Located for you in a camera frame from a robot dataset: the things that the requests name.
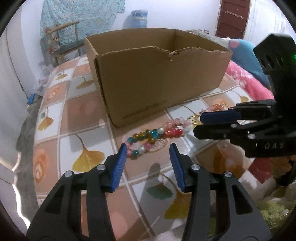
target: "blue pillow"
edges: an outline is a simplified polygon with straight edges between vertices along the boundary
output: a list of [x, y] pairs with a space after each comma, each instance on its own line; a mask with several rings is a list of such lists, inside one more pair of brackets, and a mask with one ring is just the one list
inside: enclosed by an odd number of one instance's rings
[[263, 73], [261, 65], [253, 52], [255, 46], [251, 42], [242, 39], [232, 39], [228, 45], [229, 49], [233, 51], [231, 60], [270, 89], [268, 77]]

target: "light blue fabric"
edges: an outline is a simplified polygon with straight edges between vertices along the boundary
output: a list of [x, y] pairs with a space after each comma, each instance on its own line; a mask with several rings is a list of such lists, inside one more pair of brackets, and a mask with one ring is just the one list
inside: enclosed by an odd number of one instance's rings
[[[125, 0], [44, 0], [40, 21], [41, 39], [44, 38], [46, 28], [77, 20], [80, 21], [77, 24], [79, 39], [107, 32], [116, 14], [124, 10]], [[75, 41], [74, 25], [59, 31], [59, 39], [61, 45]]]
[[270, 87], [268, 77], [263, 73], [261, 65], [254, 54], [255, 45], [242, 39], [232, 39], [228, 44], [229, 49], [233, 51], [231, 60], [251, 73], [265, 87]]

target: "chair seat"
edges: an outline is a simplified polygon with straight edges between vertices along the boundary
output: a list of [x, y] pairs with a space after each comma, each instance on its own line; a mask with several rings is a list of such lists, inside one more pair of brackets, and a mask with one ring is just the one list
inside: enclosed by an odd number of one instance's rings
[[56, 51], [54, 51], [54, 55], [63, 54], [65, 52], [70, 51], [71, 49], [77, 49], [78, 47], [80, 47], [82, 45], [84, 45], [83, 39], [63, 45], [60, 49], [57, 49]]

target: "chair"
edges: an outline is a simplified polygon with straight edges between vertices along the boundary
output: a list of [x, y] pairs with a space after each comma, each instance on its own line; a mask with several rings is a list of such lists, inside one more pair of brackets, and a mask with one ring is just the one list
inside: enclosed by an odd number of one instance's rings
[[[57, 32], [57, 37], [58, 37], [58, 41], [59, 41], [59, 49], [54, 50], [53, 53], [52, 53], [53, 56], [54, 56], [54, 59], [56, 61], [57, 66], [59, 65], [58, 58], [61, 58], [62, 61], [65, 62], [65, 57], [64, 56], [66, 54], [69, 54], [69, 53], [75, 51], [75, 50], [78, 50], [78, 53], [81, 56], [80, 48], [84, 45], [84, 41], [83, 41], [83, 39], [82, 40], [78, 39], [78, 32], [77, 32], [77, 24], [78, 23], [79, 23], [79, 21], [65, 23], [65, 24], [62, 24], [62, 25], [58, 25], [54, 29], [51, 29], [51, 30], [46, 32], [46, 34], [50, 36], [51, 42], [53, 42], [52, 33]], [[62, 30], [64, 28], [67, 28], [67, 27], [72, 26], [72, 25], [75, 25], [76, 41], [61, 46], [61, 43], [60, 43], [60, 40], [59, 40], [59, 30]]]

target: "brown door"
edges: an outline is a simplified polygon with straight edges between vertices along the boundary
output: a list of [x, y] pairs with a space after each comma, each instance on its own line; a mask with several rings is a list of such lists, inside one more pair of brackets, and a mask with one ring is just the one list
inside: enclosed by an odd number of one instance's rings
[[242, 39], [249, 16], [249, 0], [222, 0], [216, 36]]

